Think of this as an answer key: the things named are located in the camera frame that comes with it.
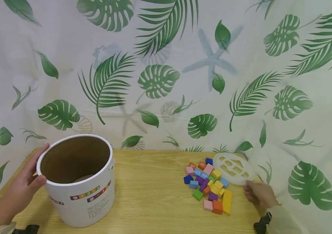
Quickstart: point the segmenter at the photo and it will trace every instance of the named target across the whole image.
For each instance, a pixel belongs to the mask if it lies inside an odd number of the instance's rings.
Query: table surface
[[[114,150],[113,155],[115,202],[101,221],[85,228],[67,226],[41,188],[15,217],[17,228],[38,224],[39,234],[255,233],[252,227],[260,219],[259,210],[245,198],[241,186],[228,187],[233,197],[231,216],[227,216],[203,210],[202,200],[193,198],[193,190],[184,184],[184,168],[189,162],[198,164],[215,153]]]

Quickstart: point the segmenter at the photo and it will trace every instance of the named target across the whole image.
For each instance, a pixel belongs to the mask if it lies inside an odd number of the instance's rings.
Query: fabric backdrop
[[[332,1],[0,0],[0,189],[81,133],[243,152],[300,225],[332,233]]]

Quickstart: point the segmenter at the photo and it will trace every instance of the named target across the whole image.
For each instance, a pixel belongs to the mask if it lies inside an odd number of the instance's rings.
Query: purple block
[[[200,191],[203,192],[206,186],[208,185],[209,179],[205,179],[200,186]]]
[[[196,176],[195,181],[197,181],[199,185],[202,185],[202,183],[204,182],[204,179],[200,176]]]
[[[208,198],[209,201],[213,201],[213,200],[218,200],[218,195],[217,194],[214,194],[214,193],[209,193],[209,198]]]

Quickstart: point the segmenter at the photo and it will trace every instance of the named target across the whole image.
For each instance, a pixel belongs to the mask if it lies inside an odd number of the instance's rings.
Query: starfish print
[[[237,37],[240,34],[240,32],[242,31],[242,29],[243,29],[243,27],[239,26],[232,31],[230,44],[232,44],[232,42],[235,41],[235,39],[237,39]],[[190,72],[190,71],[208,66],[209,67],[208,88],[209,88],[209,91],[212,91],[215,66],[219,66],[234,75],[237,74],[237,70],[228,62],[224,61],[223,59],[220,59],[221,55],[225,52],[224,50],[218,48],[217,51],[215,53],[213,53],[212,48],[210,47],[210,44],[208,42],[208,39],[206,38],[206,35],[202,29],[198,30],[198,37],[200,38],[202,48],[204,49],[207,58],[186,66],[182,70],[182,72],[183,73]]]

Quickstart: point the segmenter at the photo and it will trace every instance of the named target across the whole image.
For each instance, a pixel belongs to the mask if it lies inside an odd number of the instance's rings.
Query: seashell print
[[[92,132],[92,123],[89,119],[84,116],[80,116],[80,121],[78,123],[72,123],[71,128],[75,133],[80,134],[90,134]]]

